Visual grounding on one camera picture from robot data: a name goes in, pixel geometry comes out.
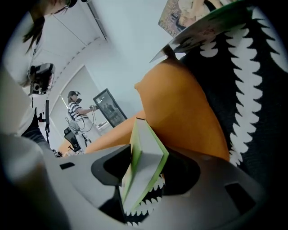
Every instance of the chair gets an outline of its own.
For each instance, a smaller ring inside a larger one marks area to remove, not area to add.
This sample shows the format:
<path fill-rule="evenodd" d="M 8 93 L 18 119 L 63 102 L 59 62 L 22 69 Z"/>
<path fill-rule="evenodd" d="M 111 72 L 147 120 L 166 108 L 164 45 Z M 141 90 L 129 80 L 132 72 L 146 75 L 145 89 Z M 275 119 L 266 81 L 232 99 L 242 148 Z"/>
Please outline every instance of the chair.
<path fill-rule="evenodd" d="M 64 130 L 64 137 L 67 141 L 69 141 L 73 147 L 73 151 L 74 152 L 77 152 L 79 151 L 81 148 L 80 148 L 80 145 L 74 135 L 74 133 L 72 133 L 71 129 L 68 127 L 67 129 Z"/>

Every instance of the cap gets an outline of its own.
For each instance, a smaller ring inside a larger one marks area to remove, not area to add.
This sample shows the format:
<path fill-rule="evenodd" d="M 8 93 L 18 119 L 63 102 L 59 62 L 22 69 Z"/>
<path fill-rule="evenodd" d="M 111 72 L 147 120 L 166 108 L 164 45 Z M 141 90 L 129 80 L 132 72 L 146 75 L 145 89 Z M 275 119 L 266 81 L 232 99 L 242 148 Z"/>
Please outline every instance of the cap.
<path fill-rule="evenodd" d="M 73 7 L 76 4 L 77 0 L 71 0 L 69 4 L 69 8 Z"/>
<path fill-rule="evenodd" d="M 75 91 L 70 91 L 70 92 L 68 93 L 68 97 L 73 96 L 73 95 L 77 95 L 77 93 L 76 93 Z"/>

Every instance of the white zigzag pattern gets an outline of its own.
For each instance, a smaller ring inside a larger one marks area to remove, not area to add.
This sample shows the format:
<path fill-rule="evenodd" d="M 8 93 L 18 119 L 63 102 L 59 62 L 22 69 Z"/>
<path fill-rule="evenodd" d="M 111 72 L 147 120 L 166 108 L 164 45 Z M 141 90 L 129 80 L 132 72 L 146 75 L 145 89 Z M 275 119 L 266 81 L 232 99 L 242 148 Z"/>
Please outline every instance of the white zigzag pattern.
<path fill-rule="evenodd" d="M 205 41 L 203 43 L 203 45 L 200 46 L 200 48 L 202 49 L 202 51 L 200 51 L 200 54 L 203 57 L 211 58 L 211 57 L 215 56 L 218 53 L 218 49 L 214 48 L 215 45 L 216 45 L 216 42 L 213 41 L 213 40 L 215 40 L 215 39 L 216 38 L 213 38 L 212 40 Z"/>
<path fill-rule="evenodd" d="M 238 113 L 235 118 L 238 124 L 233 124 L 234 133 L 230 134 L 232 150 L 230 150 L 230 162 L 237 166 L 243 161 L 241 154 L 247 152 L 246 143 L 252 140 L 250 133 L 255 132 L 256 128 L 252 125 L 258 122 L 259 117 L 254 113 L 261 109 L 261 105 L 256 102 L 262 96 L 262 91 L 255 88 L 262 82 L 262 77 L 254 74 L 260 68 L 260 63 L 251 61 L 257 54 L 255 49 L 249 49 L 252 44 L 252 38 L 244 38 L 249 32 L 243 29 L 244 25 L 239 25 L 231 31 L 225 33 L 231 39 L 226 42 L 235 48 L 228 50 L 237 58 L 231 58 L 232 62 L 240 68 L 234 69 L 234 73 L 241 80 L 236 81 L 240 92 L 236 93 L 240 104 L 236 104 Z"/>
<path fill-rule="evenodd" d="M 252 14 L 253 19 L 259 19 L 258 23 L 266 26 L 267 28 L 262 28 L 262 31 L 266 33 L 270 38 L 266 42 L 268 45 L 277 53 L 270 52 L 270 55 L 274 62 L 286 73 L 288 73 L 288 55 L 286 49 L 282 43 L 282 40 L 279 38 L 278 34 L 275 32 L 274 27 L 270 21 L 266 18 L 264 13 L 259 8 L 255 8 Z"/>

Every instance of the ceiling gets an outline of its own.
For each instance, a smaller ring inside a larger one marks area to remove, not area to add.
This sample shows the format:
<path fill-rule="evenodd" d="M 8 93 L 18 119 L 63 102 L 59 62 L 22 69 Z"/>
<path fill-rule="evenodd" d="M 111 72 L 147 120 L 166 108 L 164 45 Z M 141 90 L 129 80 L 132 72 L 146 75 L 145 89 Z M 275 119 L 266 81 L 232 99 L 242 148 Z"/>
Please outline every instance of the ceiling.
<path fill-rule="evenodd" d="M 34 65 L 53 63 L 56 67 L 54 84 L 62 71 L 85 47 L 96 39 L 103 38 L 98 24 L 85 3 L 77 4 L 65 13 L 48 16 L 44 25 L 43 50 Z M 34 98 L 34 107 L 41 112 L 47 96 Z"/>

